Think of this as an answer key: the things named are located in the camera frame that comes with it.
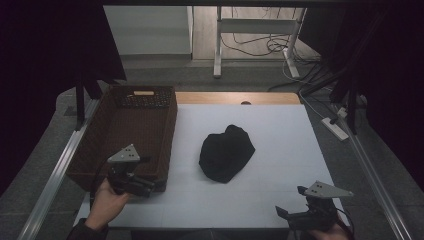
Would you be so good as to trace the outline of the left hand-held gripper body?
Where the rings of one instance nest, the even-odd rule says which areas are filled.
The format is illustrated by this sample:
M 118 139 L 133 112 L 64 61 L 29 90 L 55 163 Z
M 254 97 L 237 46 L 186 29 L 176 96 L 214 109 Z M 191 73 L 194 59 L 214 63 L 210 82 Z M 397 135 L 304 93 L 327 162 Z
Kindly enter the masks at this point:
M 107 159 L 111 165 L 107 179 L 118 195 L 129 193 L 140 197 L 149 197 L 155 184 L 135 175 L 134 171 L 141 163 L 141 157 L 135 146 L 130 144 Z

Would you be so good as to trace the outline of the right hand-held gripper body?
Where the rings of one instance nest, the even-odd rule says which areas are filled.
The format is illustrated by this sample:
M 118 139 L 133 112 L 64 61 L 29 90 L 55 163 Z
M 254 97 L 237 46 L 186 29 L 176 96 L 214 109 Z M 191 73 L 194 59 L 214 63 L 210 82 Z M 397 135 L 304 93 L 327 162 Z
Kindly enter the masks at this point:
M 306 187 L 306 212 L 290 213 L 288 224 L 293 230 L 329 230 L 338 220 L 334 198 L 353 197 L 351 191 L 316 181 Z

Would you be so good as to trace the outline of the brown woven basket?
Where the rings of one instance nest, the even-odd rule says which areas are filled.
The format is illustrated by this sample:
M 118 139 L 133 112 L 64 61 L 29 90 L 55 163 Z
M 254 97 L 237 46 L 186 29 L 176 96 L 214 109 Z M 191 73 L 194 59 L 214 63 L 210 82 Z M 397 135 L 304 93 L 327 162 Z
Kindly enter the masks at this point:
M 89 191 L 95 177 L 107 175 L 105 160 L 133 144 L 140 155 L 151 156 L 135 174 L 146 180 L 168 178 L 177 118 L 172 86 L 112 86 L 100 99 L 67 169 L 67 176 Z

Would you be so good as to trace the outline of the black cloth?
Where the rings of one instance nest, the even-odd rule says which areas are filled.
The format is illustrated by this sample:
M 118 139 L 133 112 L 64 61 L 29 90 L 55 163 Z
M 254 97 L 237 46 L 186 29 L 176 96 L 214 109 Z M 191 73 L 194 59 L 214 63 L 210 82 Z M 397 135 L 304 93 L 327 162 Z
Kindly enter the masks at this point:
M 229 125 L 223 133 L 209 134 L 203 141 L 199 166 L 211 180 L 226 184 L 249 162 L 255 147 L 241 127 Z

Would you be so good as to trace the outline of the person's right hand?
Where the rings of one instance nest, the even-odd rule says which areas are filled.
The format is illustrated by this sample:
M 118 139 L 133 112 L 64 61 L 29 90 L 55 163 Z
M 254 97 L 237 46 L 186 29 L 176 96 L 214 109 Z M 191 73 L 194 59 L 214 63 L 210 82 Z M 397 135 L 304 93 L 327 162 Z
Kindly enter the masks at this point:
M 316 240 L 349 240 L 349 233 L 338 224 L 327 231 L 309 230 L 308 233 Z

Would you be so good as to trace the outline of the person's left hand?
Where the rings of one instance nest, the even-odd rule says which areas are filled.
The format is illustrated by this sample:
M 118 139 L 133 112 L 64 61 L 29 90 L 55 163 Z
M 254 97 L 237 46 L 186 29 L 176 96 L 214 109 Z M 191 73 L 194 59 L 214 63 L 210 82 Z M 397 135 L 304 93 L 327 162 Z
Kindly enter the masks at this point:
M 101 231 L 115 219 L 128 202 L 130 194 L 116 194 L 109 181 L 104 179 L 95 194 L 91 211 L 84 223 L 92 230 Z

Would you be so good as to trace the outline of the white table mat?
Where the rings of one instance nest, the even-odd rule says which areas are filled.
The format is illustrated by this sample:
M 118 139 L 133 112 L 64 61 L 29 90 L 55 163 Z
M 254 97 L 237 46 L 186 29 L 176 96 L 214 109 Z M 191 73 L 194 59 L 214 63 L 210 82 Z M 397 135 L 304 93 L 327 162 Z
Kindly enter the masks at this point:
M 198 161 L 204 139 L 234 124 L 255 147 L 247 165 L 227 184 L 214 182 Z M 306 109 L 295 105 L 181 104 L 167 186 L 149 198 L 132 198 L 113 228 L 283 228 L 277 208 L 304 212 L 298 187 L 331 183 Z

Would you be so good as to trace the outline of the white power strip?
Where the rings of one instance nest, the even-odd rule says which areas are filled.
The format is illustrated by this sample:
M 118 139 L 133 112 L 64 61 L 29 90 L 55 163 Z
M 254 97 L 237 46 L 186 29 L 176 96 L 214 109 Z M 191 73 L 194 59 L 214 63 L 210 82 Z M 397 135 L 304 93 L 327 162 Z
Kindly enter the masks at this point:
M 321 123 L 340 141 L 344 141 L 349 138 L 348 134 L 343 131 L 332 119 L 324 118 L 321 120 Z

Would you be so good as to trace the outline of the black metal stand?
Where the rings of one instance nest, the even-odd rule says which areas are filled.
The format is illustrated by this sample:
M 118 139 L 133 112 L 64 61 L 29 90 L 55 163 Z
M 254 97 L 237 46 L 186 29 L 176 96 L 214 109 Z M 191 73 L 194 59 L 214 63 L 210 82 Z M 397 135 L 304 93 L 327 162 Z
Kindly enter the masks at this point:
M 76 112 L 77 124 L 76 131 L 79 131 L 85 121 L 85 93 L 88 93 L 91 99 L 99 99 L 102 96 L 100 85 L 95 79 L 89 79 L 83 75 L 76 80 Z
M 332 103 L 341 103 L 344 97 L 347 97 L 347 125 L 352 134 L 356 135 L 356 97 L 358 90 L 357 77 L 341 79 L 330 93 Z

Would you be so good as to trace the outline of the wooden table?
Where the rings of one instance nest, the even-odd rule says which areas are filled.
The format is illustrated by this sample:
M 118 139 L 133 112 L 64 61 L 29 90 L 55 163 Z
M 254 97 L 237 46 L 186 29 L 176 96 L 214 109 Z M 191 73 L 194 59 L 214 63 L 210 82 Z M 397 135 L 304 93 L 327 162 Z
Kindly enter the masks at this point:
M 178 104 L 298 105 L 295 93 L 279 92 L 177 92 Z

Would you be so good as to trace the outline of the dark curtain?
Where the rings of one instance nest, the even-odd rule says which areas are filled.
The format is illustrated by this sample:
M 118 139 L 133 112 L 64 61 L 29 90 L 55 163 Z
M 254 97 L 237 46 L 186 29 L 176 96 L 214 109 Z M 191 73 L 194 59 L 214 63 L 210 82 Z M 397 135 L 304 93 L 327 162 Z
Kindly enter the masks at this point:
M 62 92 L 126 78 L 104 0 L 0 0 L 0 196 L 38 144 Z
M 359 59 L 358 90 L 369 124 L 424 191 L 424 0 L 381 1 L 310 8 L 300 39 L 337 71 L 353 58 L 375 14 L 385 14 Z

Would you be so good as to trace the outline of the white cabinet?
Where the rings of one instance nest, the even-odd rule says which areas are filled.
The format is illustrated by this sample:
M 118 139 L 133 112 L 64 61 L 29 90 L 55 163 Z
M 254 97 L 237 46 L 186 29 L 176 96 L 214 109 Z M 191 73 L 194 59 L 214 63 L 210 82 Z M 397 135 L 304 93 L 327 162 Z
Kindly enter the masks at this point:
M 192 53 L 190 6 L 105 6 L 120 55 Z

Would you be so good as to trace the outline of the aluminium rail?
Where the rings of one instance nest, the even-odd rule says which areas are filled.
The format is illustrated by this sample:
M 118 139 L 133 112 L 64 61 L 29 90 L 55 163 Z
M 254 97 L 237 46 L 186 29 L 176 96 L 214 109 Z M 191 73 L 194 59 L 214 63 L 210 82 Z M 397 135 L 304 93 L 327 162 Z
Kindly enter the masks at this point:
M 353 133 L 347 123 L 347 118 L 336 114 L 338 123 L 342 126 L 344 131 L 349 136 L 349 140 L 356 158 L 361 166 L 364 175 L 366 176 L 377 202 L 381 206 L 386 219 L 396 237 L 397 240 L 413 240 L 413 236 L 410 233 L 406 222 L 401 216 L 395 202 L 391 198 L 389 192 L 385 188 L 379 174 L 375 170 L 374 165 L 371 162 L 371 158 L 364 149 L 358 136 Z
M 65 177 L 66 170 L 71 162 L 71 159 L 81 141 L 84 133 L 86 132 L 88 123 L 87 121 L 93 115 L 95 109 L 99 104 L 98 100 L 89 100 L 86 109 L 84 110 L 86 119 L 82 123 L 79 130 L 74 130 L 70 136 L 67 145 L 60 158 L 58 159 L 55 168 L 53 169 L 48 181 L 46 182 L 43 191 L 41 192 L 34 208 L 32 209 L 29 217 L 24 224 L 17 240 L 35 240 L 38 235 L 42 224 L 48 214 L 48 211 L 62 185 Z

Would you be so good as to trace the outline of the white metal desk frame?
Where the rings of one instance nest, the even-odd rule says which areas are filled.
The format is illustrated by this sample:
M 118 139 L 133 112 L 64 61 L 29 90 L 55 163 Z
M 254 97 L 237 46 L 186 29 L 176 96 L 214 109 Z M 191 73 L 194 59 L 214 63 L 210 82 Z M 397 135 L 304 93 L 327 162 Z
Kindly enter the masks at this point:
M 222 7 L 217 7 L 216 44 L 214 53 L 213 76 L 221 77 L 221 35 L 223 33 L 240 34 L 283 34 L 288 35 L 288 45 L 283 48 L 285 62 L 293 78 L 299 78 L 299 72 L 294 63 L 294 47 L 304 20 L 306 8 L 300 8 L 300 12 L 294 19 L 238 19 L 223 18 Z

